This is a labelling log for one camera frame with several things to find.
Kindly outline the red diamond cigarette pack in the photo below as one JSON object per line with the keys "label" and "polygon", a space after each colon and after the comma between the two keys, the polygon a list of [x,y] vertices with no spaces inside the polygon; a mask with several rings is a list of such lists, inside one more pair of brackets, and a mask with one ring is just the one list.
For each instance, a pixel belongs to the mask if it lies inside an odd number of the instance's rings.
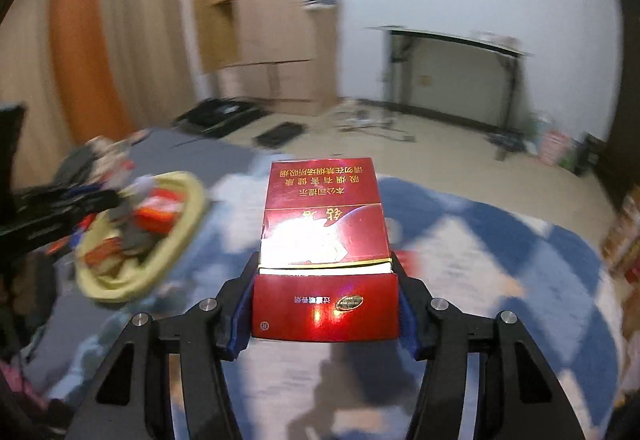
{"label": "red diamond cigarette pack", "polygon": [[369,157],[272,164],[252,333],[284,342],[398,337],[398,281]]}

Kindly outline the pile of clothes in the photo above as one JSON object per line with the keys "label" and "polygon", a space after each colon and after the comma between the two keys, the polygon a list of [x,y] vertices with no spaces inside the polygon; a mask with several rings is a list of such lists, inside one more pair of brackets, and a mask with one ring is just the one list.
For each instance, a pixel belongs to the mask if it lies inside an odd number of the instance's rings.
{"label": "pile of clothes", "polygon": [[149,135],[149,130],[143,129],[119,141],[103,136],[92,138],[65,157],[53,176],[52,184],[58,188],[99,186],[115,191],[123,189],[134,170],[131,150]]}

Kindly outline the yellow plastic basin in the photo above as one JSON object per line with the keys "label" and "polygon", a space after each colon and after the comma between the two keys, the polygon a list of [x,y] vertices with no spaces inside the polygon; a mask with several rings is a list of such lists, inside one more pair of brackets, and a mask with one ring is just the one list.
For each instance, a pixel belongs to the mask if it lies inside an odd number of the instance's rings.
{"label": "yellow plastic basin", "polygon": [[[153,188],[184,195],[182,216],[167,235],[134,223],[134,208]],[[75,275],[81,293],[101,304],[123,304],[146,293],[172,268],[209,210],[201,181],[186,171],[145,174],[121,190],[119,205],[100,212],[75,248]]]}

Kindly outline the Double Happiness cigarette pack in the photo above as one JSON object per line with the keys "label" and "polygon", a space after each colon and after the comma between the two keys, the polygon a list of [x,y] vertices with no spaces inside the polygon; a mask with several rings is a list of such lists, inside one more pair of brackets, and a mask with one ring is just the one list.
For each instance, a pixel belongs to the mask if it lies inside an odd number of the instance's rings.
{"label": "Double Happiness cigarette pack", "polygon": [[167,235],[182,216],[184,195],[170,189],[153,188],[134,208],[134,223],[146,232]]}

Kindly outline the blue white checkered blanket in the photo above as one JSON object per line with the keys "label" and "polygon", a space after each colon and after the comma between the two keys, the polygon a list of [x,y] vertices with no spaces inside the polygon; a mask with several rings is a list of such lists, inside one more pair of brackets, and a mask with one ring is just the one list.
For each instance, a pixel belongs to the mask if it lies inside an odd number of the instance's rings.
{"label": "blue white checkered blanket", "polygon": [[72,439],[600,439],[620,306],[578,235],[392,177],[367,158],[219,183],[149,296],[148,267],[80,288],[119,312],[53,388]]}

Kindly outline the orange beige curtain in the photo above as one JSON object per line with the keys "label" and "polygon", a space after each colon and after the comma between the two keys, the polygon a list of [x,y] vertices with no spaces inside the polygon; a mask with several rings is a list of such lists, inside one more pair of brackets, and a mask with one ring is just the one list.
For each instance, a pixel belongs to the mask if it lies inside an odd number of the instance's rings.
{"label": "orange beige curtain", "polygon": [[27,114],[13,181],[49,181],[77,145],[165,127],[195,102],[184,0],[14,0],[1,97]]}

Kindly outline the black bag on floor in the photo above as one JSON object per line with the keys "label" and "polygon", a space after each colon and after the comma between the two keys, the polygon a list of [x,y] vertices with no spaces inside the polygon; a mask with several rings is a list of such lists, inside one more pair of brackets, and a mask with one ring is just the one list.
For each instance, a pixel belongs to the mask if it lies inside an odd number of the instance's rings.
{"label": "black bag on floor", "polygon": [[236,99],[207,99],[179,115],[175,129],[203,138],[221,139],[268,115],[261,105]]}

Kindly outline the pink plastic bag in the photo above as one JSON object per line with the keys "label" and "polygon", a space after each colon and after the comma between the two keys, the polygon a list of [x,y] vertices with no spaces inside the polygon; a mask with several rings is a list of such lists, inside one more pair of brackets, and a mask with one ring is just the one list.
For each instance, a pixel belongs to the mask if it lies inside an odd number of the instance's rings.
{"label": "pink plastic bag", "polygon": [[550,130],[542,137],[538,146],[538,157],[541,163],[557,165],[570,146],[570,137],[561,131]]}

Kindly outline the wooden wardrobe cabinet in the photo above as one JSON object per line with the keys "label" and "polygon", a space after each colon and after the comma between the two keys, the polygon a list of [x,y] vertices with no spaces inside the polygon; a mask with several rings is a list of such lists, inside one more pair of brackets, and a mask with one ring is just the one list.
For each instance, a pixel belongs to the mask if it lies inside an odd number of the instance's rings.
{"label": "wooden wardrobe cabinet", "polygon": [[204,91],[314,116],[340,100],[337,0],[192,0]]}

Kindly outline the black folding table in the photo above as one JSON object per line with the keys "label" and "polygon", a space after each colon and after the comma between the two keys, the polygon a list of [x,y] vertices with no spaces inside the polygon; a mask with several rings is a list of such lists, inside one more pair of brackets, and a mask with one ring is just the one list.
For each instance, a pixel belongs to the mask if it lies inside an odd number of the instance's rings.
{"label": "black folding table", "polygon": [[525,150],[518,130],[518,89],[529,54],[504,37],[462,37],[400,25],[378,26],[385,68],[381,125],[398,115],[479,131],[495,159]]}

